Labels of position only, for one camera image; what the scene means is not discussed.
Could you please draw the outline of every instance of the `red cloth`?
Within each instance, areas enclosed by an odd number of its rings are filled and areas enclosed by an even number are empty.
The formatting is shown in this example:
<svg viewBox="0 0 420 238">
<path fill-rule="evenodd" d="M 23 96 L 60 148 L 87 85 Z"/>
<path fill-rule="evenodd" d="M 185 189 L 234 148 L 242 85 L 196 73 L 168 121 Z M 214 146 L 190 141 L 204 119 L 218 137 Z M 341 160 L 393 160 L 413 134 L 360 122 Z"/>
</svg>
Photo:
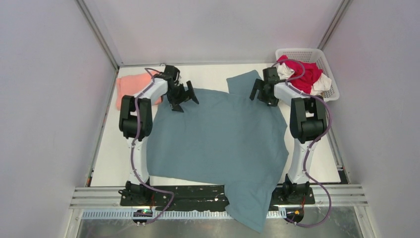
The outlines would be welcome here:
<svg viewBox="0 0 420 238">
<path fill-rule="evenodd" d="M 278 58 L 277 62 L 280 60 L 288 59 L 287 56 L 282 55 L 280 58 Z M 285 61 L 286 65 L 295 71 L 295 73 L 292 75 L 292 77 L 296 77 L 302 74 L 302 67 L 293 61 Z M 321 77 L 322 69 L 319 69 L 316 63 L 304 63 L 303 67 L 305 67 L 305 74 L 298 79 L 290 81 L 293 86 L 295 86 L 297 89 L 304 91 L 305 93 L 310 94 L 312 85 L 318 81 L 318 79 Z"/>
</svg>

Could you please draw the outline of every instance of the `white table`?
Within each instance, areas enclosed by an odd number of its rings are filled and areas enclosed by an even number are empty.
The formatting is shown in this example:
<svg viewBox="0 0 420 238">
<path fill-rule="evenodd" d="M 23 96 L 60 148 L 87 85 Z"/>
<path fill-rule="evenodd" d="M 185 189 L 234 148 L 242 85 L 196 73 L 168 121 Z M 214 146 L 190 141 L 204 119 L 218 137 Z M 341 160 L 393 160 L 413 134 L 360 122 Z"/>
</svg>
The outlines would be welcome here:
<svg viewBox="0 0 420 238">
<path fill-rule="evenodd" d="M 215 64 L 215 65 L 180 65 L 176 66 L 181 71 L 180 81 L 185 83 L 191 80 L 194 88 L 205 88 L 228 92 L 226 79 L 243 74 L 252 70 L 257 70 L 260 77 L 263 75 L 263 69 L 270 67 L 270 64 Z M 163 66 L 155 67 L 157 70 L 164 70 Z M 124 67 L 121 68 L 118 77 L 145 73 L 144 67 Z M 126 139 L 119 131 L 119 111 L 115 107 L 117 98 L 116 88 L 109 107 L 108 116 L 105 123 L 104 133 L 94 172 L 91 186 L 125 186 L 130 173 L 130 149 Z M 279 103 L 284 119 L 289 124 L 290 108 Z M 155 118 L 158 107 L 152 106 L 153 118 Z M 289 151 L 289 157 L 284 168 L 280 182 L 284 181 L 285 175 L 290 168 L 294 139 L 289 129 L 286 130 L 284 140 L 286 148 Z M 331 152 L 328 139 L 322 138 L 315 149 L 314 157 L 310 167 L 310 174 L 320 182 L 340 182 L 334 157 Z M 206 185 L 209 183 L 200 183 L 176 178 L 165 178 L 151 176 L 151 185 Z"/>
</svg>

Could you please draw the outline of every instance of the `metal frame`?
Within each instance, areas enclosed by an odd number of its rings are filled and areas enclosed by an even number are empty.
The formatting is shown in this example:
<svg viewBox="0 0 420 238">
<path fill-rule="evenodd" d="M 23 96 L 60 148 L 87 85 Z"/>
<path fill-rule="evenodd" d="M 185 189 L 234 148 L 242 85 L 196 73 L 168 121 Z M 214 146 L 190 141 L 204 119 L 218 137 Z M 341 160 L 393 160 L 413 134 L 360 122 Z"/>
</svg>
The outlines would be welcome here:
<svg viewBox="0 0 420 238">
<path fill-rule="evenodd" d="M 349 8 L 350 4 L 353 2 L 353 0 L 342 0 L 340 6 L 338 7 L 334 17 L 332 18 L 332 21 L 325 32 L 323 38 L 321 39 L 321 42 L 318 45 L 318 49 L 324 50 L 326 44 L 331 39 L 332 34 L 334 33 L 335 29 L 337 28 L 338 24 L 340 23 L 341 19 L 343 19 L 344 14 L 347 12 L 347 9 Z"/>
<path fill-rule="evenodd" d="M 115 56 L 112 54 L 108 43 L 106 42 L 102 32 L 99 30 L 99 27 L 93 18 L 90 9 L 87 7 L 84 0 L 75 0 L 76 4 L 79 6 L 80 11 L 82 12 L 83 16 L 85 17 L 86 21 L 88 22 L 89 26 L 92 29 L 93 34 L 95 35 L 96 39 L 99 41 L 99 44 L 102 46 L 102 49 L 105 51 L 106 56 L 108 56 L 109 61 L 111 62 L 112 66 L 118 70 L 119 66 L 117 61 L 115 60 Z"/>
<path fill-rule="evenodd" d="M 80 222 L 82 221 L 83 210 L 74 209 L 70 218 L 70 223 L 65 234 L 65 238 L 75 238 L 79 232 Z"/>
<path fill-rule="evenodd" d="M 364 237 L 377 237 L 366 209 L 368 209 L 368 207 L 355 207 L 355 212 L 360 225 L 360 229 L 362 230 L 362 234 Z"/>
<path fill-rule="evenodd" d="M 349 177 L 350 172 L 348 170 L 345 170 L 345 167 L 344 167 L 345 163 L 340 153 L 340 150 L 339 150 L 340 147 L 338 145 L 337 137 L 335 136 L 333 127 L 327 133 L 327 138 L 328 138 L 329 145 L 331 147 L 332 155 L 335 160 L 335 165 L 337 166 L 337 171 L 340 176 L 341 183 L 343 184 L 351 183 L 351 179 Z"/>
<path fill-rule="evenodd" d="M 110 91 L 108 92 L 108 103 L 106 105 L 106 111 L 105 111 L 105 115 L 104 115 L 104 119 L 102 120 L 102 126 L 98 135 L 98 141 L 96 142 L 96 148 L 95 148 L 95 152 L 93 155 L 93 159 L 92 159 L 92 163 L 89 169 L 89 173 L 88 173 L 88 177 L 86 179 L 86 186 L 90 186 L 90 183 L 92 181 L 92 176 L 95 170 L 95 164 L 96 164 L 96 160 L 98 158 L 98 153 L 99 153 L 99 147 L 101 145 L 101 141 L 102 141 L 102 135 L 104 134 L 104 129 L 105 129 L 105 123 L 106 123 L 106 118 L 108 117 L 108 111 L 109 111 L 109 107 L 111 105 L 111 101 L 112 101 L 112 96 L 114 94 L 114 89 L 115 89 L 115 84 L 116 84 L 116 80 L 118 77 L 118 70 L 115 71 L 114 74 L 114 78 L 112 79 L 112 87 L 110 89 Z"/>
<path fill-rule="evenodd" d="M 332 198 L 333 206 L 368 206 L 362 186 L 359 184 L 327 184 L 325 187 Z M 305 207 L 328 206 L 328 197 L 318 185 L 311 185 L 314 192 L 315 204 Z M 120 206 L 121 195 L 118 190 L 124 187 L 78 187 L 75 189 L 70 202 L 70 209 L 120 209 L 147 208 L 149 206 Z M 278 205 L 278 207 L 297 207 L 296 205 Z"/>
</svg>

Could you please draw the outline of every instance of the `teal cloth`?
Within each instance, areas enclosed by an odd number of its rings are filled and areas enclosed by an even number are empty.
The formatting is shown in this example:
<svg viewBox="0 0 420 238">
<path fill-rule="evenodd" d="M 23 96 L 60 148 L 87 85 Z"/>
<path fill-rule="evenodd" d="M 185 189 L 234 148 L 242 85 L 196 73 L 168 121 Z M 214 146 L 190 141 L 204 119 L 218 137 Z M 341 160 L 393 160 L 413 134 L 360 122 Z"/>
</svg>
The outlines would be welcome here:
<svg viewBox="0 0 420 238">
<path fill-rule="evenodd" d="M 256 79 L 261 79 L 256 70 L 226 79 L 229 93 L 241 95 L 249 99 Z"/>
<path fill-rule="evenodd" d="M 262 232 L 288 156 L 287 124 L 279 108 L 258 100 L 206 89 L 195 93 L 200 104 L 183 103 L 184 113 L 171 111 L 167 100 L 159 105 L 147 144 L 148 171 L 225 185 L 226 211 Z"/>
</svg>

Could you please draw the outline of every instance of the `white cloth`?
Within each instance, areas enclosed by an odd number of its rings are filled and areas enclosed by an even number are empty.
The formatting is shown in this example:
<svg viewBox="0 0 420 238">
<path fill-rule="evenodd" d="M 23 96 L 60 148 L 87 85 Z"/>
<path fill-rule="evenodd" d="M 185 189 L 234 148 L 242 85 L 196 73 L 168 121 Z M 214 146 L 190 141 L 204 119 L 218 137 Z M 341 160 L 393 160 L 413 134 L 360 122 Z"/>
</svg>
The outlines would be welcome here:
<svg viewBox="0 0 420 238">
<path fill-rule="evenodd" d="M 312 85 L 311 95 L 319 95 L 323 91 L 328 91 L 331 88 L 331 79 L 327 77 L 324 73 L 321 74 L 321 77 Z"/>
<path fill-rule="evenodd" d="M 277 67 L 277 73 L 280 79 L 289 79 L 295 71 L 289 68 L 285 63 L 282 63 Z"/>
<path fill-rule="evenodd" d="M 295 71 L 289 68 L 285 63 L 282 63 L 277 67 L 277 73 L 280 79 L 289 79 Z M 319 95 L 323 91 L 330 90 L 331 82 L 332 80 L 322 73 L 321 77 L 312 85 L 311 95 Z"/>
</svg>

